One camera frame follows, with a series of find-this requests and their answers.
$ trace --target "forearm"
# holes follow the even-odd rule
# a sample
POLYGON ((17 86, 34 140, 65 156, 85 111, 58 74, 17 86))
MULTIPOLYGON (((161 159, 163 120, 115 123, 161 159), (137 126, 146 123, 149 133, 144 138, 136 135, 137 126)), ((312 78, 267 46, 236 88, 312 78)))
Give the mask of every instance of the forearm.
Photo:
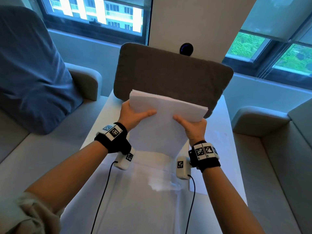
POLYGON ((26 192, 33 193, 56 212, 78 193, 107 152, 100 142, 94 141, 47 172, 30 185, 26 192))
POLYGON ((202 173, 223 234, 265 234, 220 167, 202 173))

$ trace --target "stack of paper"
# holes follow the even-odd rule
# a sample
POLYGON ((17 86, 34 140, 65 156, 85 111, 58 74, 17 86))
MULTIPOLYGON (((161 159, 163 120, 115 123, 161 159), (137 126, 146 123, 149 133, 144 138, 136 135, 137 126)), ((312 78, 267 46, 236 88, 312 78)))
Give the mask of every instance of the stack of paper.
POLYGON ((207 107, 173 98, 132 90, 130 107, 135 112, 156 109, 157 114, 144 119, 130 132, 130 144, 136 150, 164 153, 175 158, 187 141, 184 128, 172 117, 180 115, 190 122, 198 122, 207 107))

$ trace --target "black round device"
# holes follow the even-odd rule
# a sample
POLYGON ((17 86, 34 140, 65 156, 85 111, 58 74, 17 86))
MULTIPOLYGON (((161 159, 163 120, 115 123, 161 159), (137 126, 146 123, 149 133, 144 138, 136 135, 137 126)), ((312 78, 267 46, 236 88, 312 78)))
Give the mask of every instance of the black round device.
POLYGON ((180 54, 190 56, 193 53, 193 45, 190 43, 184 43, 180 47, 180 54))

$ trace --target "sofa armrest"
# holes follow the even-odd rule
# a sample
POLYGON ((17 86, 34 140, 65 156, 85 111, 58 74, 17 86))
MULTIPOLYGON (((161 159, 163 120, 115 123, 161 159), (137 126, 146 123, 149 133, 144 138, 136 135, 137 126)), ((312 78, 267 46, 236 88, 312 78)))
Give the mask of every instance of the sofa armrest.
POLYGON ((246 106, 237 111, 231 124, 235 133, 262 137, 287 124, 290 120, 283 112, 246 106))
POLYGON ((101 94, 102 76, 96 70, 65 63, 77 88, 85 99, 96 101, 101 94))

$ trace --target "person's left arm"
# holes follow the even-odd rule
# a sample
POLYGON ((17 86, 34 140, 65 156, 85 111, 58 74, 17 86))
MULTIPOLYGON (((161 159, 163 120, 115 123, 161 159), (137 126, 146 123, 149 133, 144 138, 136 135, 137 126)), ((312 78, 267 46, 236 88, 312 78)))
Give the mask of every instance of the person's left arm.
MULTIPOLYGON (((130 108, 128 100, 121 107, 118 122, 122 123, 129 132, 141 120, 154 114, 156 114, 155 110, 135 113, 130 108)), ((25 192, 34 194, 48 204, 53 212, 57 212, 78 193, 106 157, 107 152, 108 150, 100 142, 93 141, 51 169, 30 185, 25 192)))

